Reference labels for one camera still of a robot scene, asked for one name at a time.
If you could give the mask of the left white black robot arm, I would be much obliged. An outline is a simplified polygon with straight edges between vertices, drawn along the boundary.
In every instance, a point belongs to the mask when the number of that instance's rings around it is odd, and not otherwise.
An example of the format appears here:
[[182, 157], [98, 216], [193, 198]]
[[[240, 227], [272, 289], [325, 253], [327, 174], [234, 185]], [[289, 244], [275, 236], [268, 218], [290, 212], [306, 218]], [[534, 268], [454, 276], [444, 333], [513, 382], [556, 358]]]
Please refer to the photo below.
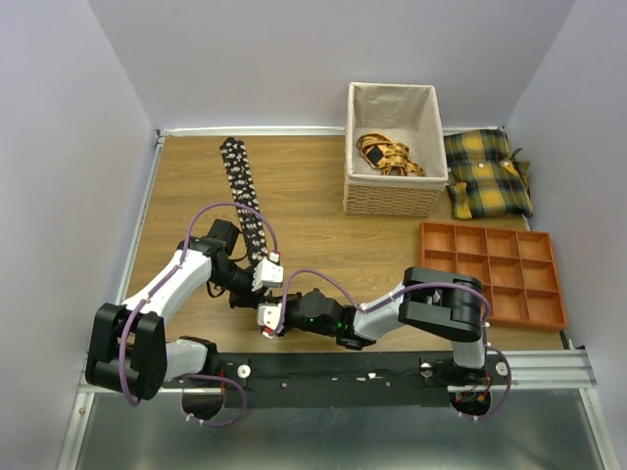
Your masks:
[[228, 292], [234, 307], [262, 302], [267, 289], [255, 281], [255, 269], [278, 255], [248, 236], [250, 264], [239, 266], [232, 252], [241, 234], [233, 223], [216, 220], [207, 235], [181, 241], [170, 262], [141, 291], [119, 305], [102, 304], [92, 327], [86, 382], [121, 392], [133, 405], [180, 377], [197, 387], [210, 385], [218, 373], [216, 344], [190, 336], [168, 342], [166, 327], [203, 285]]

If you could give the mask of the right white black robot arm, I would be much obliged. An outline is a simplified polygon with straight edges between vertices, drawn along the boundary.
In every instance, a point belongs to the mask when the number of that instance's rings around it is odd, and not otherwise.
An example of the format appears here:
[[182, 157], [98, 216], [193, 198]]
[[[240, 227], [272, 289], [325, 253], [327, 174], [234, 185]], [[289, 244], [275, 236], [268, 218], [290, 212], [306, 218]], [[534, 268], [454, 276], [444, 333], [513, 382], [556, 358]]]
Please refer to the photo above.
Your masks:
[[318, 289], [304, 295], [285, 293], [268, 332], [283, 336], [299, 329], [333, 338], [347, 350], [360, 351], [409, 326], [451, 342], [451, 371], [458, 381], [470, 384], [486, 372], [485, 330], [491, 304], [478, 279], [411, 267], [388, 294], [370, 303], [349, 302], [340, 305]]

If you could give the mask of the black floral tie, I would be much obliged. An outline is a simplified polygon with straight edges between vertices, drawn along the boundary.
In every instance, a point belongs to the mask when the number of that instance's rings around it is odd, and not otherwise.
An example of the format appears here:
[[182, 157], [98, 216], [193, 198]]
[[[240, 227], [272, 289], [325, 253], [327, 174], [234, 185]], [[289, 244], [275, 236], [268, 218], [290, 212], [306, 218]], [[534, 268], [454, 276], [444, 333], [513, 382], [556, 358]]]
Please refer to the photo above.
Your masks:
[[[233, 202], [261, 212], [245, 143], [235, 137], [227, 137], [219, 149]], [[252, 212], [241, 208], [236, 210], [248, 261], [255, 265], [268, 253], [264, 223]]]

